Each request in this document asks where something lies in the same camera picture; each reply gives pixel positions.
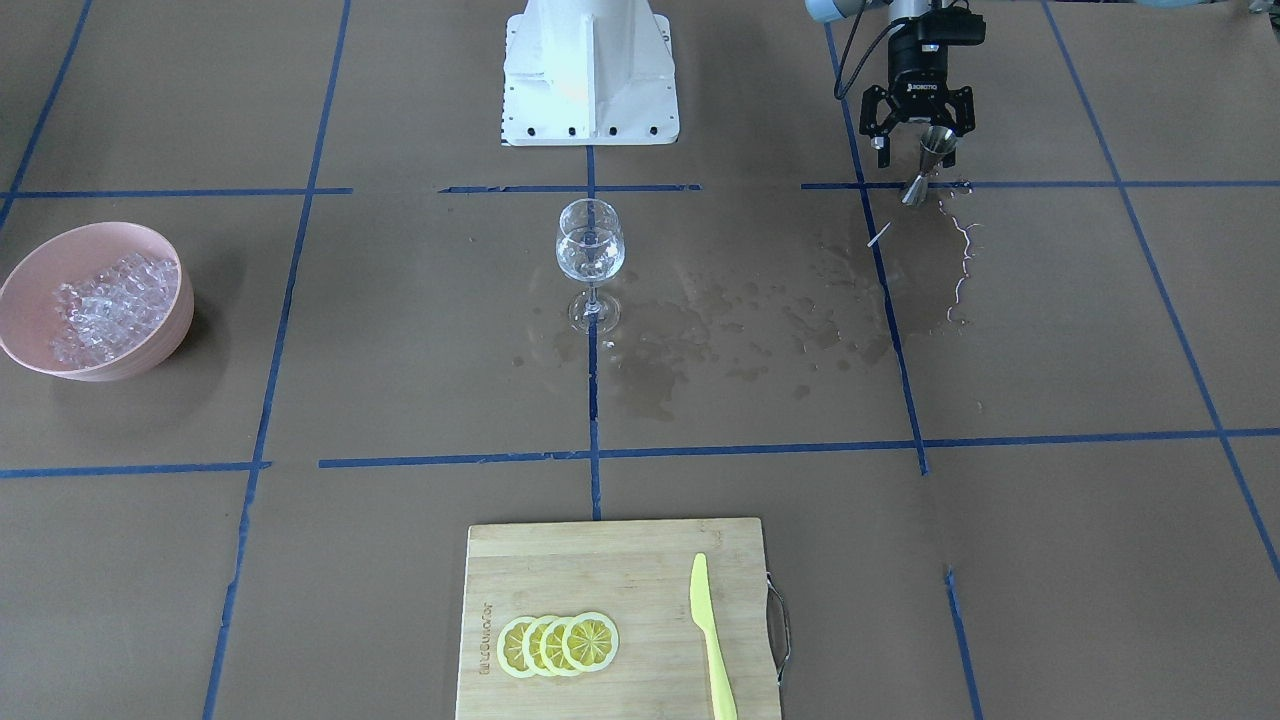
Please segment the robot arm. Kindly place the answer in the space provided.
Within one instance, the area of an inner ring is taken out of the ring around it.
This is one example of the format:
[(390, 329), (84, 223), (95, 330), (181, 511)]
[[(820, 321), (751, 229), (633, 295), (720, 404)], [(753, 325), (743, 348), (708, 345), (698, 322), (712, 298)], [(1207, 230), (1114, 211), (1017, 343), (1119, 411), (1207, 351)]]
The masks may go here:
[[(977, 127), (973, 88), (948, 87), (948, 50), (986, 41), (986, 19), (968, 1), (806, 1), (819, 23), (854, 19), (838, 60), (833, 96), (845, 100), (861, 68), (887, 42), (887, 76), (861, 94), (858, 133), (870, 138), (878, 168), (891, 160), (890, 136), (901, 124), (927, 124), (961, 138)], [(861, 18), (872, 6), (886, 6), (888, 20), (870, 41), (849, 78), (849, 53)]]

